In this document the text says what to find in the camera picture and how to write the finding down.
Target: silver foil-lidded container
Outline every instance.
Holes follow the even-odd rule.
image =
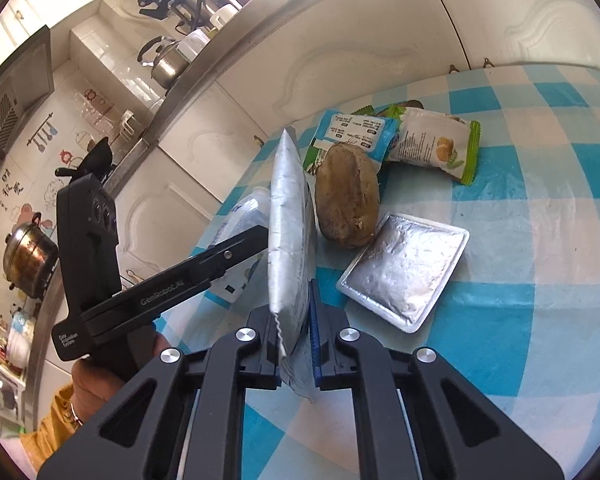
[[[451,225],[388,213],[336,288],[404,332],[432,311],[469,240]]]

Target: silver screw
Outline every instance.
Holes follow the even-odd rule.
[[[163,363],[174,363],[180,359],[180,351],[177,348],[167,348],[160,354]]]
[[[347,342],[357,341],[360,339],[360,332],[355,328],[343,328],[340,330],[340,339]]]
[[[235,336],[238,340],[243,342],[253,341],[256,339],[256,331],[253,328],[244,327],[238,330],[238,332],[235,333]]]
[[[423,363],[432,363],[436,360],[436,353],[431,348],[421,348],[416,352],[418,361]]]

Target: pot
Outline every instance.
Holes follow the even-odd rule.
[[[40,229],[40,213],[7,235],[2,268],[11,283],[27,296],[41,300],[58,261],[58,246]]]
[[[158,55],[153,61],[145,61],[142,59],[144,54],[149,52],[154,45],[162,43],[163,41],[167,42],[167,44],[158,46]],[[173,38],[158,36],[157,38],[149,40],[138,53],[138,63],[142,66],[152,67],[152,79],[165,90],[169,90],[176,82],[176,79],[179,78],[187,66],[189,66],[189,60],[176,49],[178,43],[179,42]]]

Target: potato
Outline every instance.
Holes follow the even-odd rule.
[[[315,175],[315,208],[327,240],[362,247],[373,238],[380,191],[371,160],[358,146],[332,146]]]

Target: kettle handle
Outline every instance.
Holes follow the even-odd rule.
[[[158,36],[157,38],[153,38],[152,40],[147,41],[144,46],[138,52],[138,63],[142,64],[142,66],[153,66],[153,61],[144,61],[142,57],[144,54],[149,52],[155,45],[161,43],[163,41],[169,41],[170,43],[175,43],[176,40],[170,38],[169,36]]]

